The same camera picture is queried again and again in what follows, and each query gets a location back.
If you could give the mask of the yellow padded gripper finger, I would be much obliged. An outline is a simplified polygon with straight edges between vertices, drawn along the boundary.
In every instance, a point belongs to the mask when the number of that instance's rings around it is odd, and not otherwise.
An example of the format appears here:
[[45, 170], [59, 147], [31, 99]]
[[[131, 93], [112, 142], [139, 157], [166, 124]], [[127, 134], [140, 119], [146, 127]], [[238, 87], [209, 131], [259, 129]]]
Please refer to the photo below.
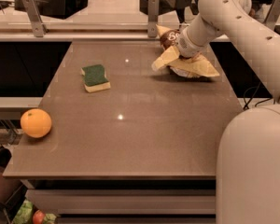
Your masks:
[[153, 71], [158, 71], [162, 69], [164, 66], [169, 64], [170, 62], [179, 58], [179, 50], [176, 46], [171, 46], [166, 49], [162, 55], [157, 58], [153, 64], [151, 65]]

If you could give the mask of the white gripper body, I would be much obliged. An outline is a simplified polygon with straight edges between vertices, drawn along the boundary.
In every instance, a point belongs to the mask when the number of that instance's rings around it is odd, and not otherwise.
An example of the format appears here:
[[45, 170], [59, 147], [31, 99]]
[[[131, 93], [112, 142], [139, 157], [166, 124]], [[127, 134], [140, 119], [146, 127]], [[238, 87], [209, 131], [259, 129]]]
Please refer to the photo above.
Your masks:
[[199, 35], [189, 27], [182, 30], [176, 40], [176, 46], [181, 56], [185, 58], [194, 57], [207, 44], [207, 37]]

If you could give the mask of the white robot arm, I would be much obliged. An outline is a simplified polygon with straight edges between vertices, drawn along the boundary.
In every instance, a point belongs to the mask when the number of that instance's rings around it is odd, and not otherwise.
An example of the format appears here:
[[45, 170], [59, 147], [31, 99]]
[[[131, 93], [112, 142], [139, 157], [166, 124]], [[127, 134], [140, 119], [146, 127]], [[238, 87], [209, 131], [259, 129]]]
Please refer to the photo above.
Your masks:
[[199, 0], [199, 13], [153, 64], [194, 58], [226, 35], [272, 96], [236, 116], [217, 154], [216, 224], [280, 224], [280, 35], [253, 19], [251, 0]]

